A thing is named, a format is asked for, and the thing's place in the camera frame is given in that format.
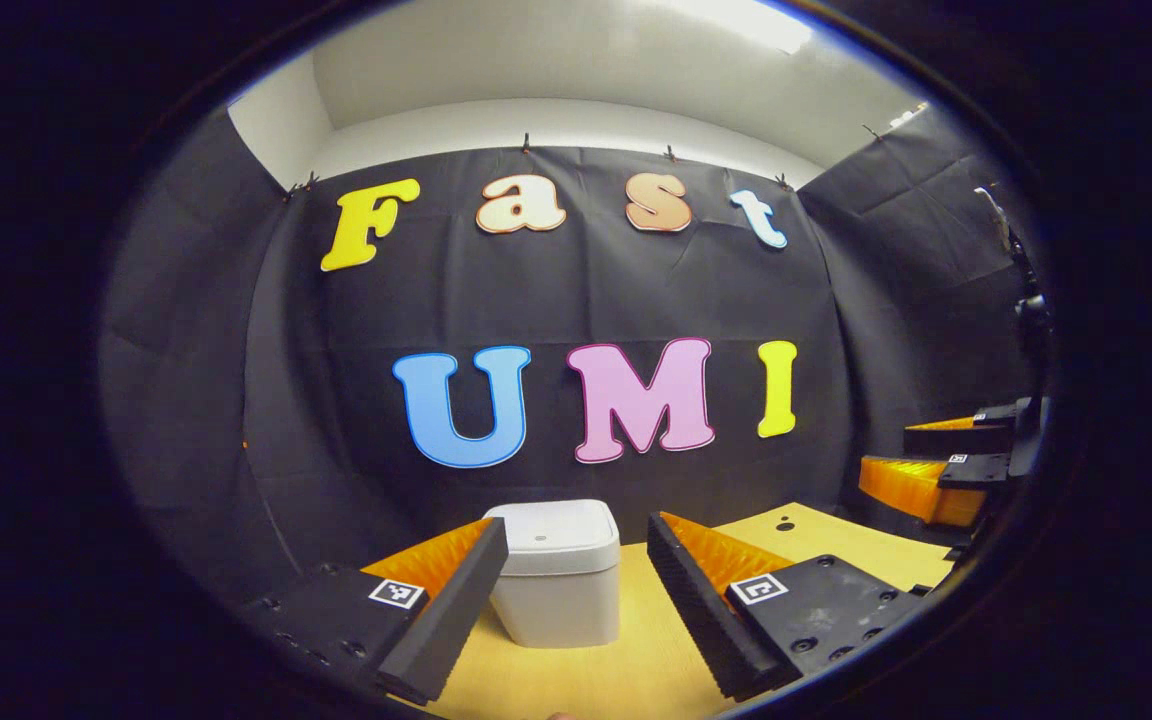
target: pink letter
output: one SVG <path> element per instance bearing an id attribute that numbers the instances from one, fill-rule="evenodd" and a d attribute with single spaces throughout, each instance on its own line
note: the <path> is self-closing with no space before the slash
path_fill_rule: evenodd
<path id="1" fill-rule="evenodd" d="M 585 387 L 585 442 L 576 448 L 576 460 L 607 462 L 626 452 L 612 437 L 613 414 L 638 452 L 652 447 L 666 411 L 669 429 L 660 435 L 660 447 L 691 450 L 713 442 L 714 430 L 705 418 L 705 357 L 707 340 L 670 341 L 660 353 L 652 384 L 643 387 L 620 347 L 586 344 L 567 354 L 567 365 Z"/>

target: ceiling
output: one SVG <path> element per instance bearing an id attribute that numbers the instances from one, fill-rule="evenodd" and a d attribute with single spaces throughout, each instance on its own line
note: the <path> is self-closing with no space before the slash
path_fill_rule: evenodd
<path id="1" fill-rule="evenodd" d="M 790 55 L 681 1 L 411 0 L 316 47 L 314 78 L 335 128 L 562 97 L 704 120 L 824 168 L 873 138 L 862 126 L 886 131 L 923 100 L 824 32 Z"/>

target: white container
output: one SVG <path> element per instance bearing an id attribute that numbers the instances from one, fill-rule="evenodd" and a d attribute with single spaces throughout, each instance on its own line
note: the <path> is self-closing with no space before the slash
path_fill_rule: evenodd
<path id="1" fill-rule="evenodd" d="M 524 647 L 589 647 L 621 632 L 621 533 L 600 500 L 499 505 L 509 556 L 492 607 Z"/>

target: yellow letter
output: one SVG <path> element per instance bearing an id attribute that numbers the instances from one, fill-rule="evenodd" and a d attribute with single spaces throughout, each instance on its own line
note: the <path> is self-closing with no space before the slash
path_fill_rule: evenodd
<path id="1" fill-rule="evenodd" d="M 506 195 L 516 187 L 517 195 Z M 550 179 L 499 179 L 483 188 L 483 197 L 488 200 L 479 209 L 477 222 L 485 232 L 507 233 L 522 228 L 552 232 L 567 219 L 567 211 L 558 207 L 558 189 Z"/>
<path id="2" fill-rule="evenodd" d="M 691 223 L 691 209 L 682 200 L 680 179 L 639 173 L 626 182 L 626 218 L 641 232 L 681 232 Z"/>
<path id="3" fill-rule="evenodd" d="M 376 257 L 376 247 L 367 243 L 367 233 L 376 229 L 377 237 L 385 237 L 394 229 L 394 220 L 397 220 L 394 197 L 402 202 L 416 200 L 420 197 L 420 183 L 404 179 L 340 196 L 338 234 L 332 241 L 332 250 L 323 257 L 324 273 L 362 265 Z"/>
<path id="4" fill-rule="evenodd" d="M 799 348 L 793 342 L 778 340 L 758 346 L 758 359 L 767 366 L 767 410 L 758 424 L 758 437 L 783 435 L 794 429 L 790 387 L 797 356 Z"/>

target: wooden table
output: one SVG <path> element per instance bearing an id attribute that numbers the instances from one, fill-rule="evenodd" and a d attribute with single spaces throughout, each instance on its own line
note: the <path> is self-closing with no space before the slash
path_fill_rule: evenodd
<path id="1" fill-rule="evenodd" d="M 783 521 L 790 530 L 776 530 Z M 832 553 L 909 589 L 935 585 L 950 570 L 948 548 L 878 532 L 790 503 L 718 528 L 791 561 Z M 509 641 L 488 607 L 470 632 L 447 688 L 426 712 L 448 720 L 690 720 L 732 706 L 718 692 L 646 555 L 621 547 L 621 637 L 607 646 L 538 650 Z"/>

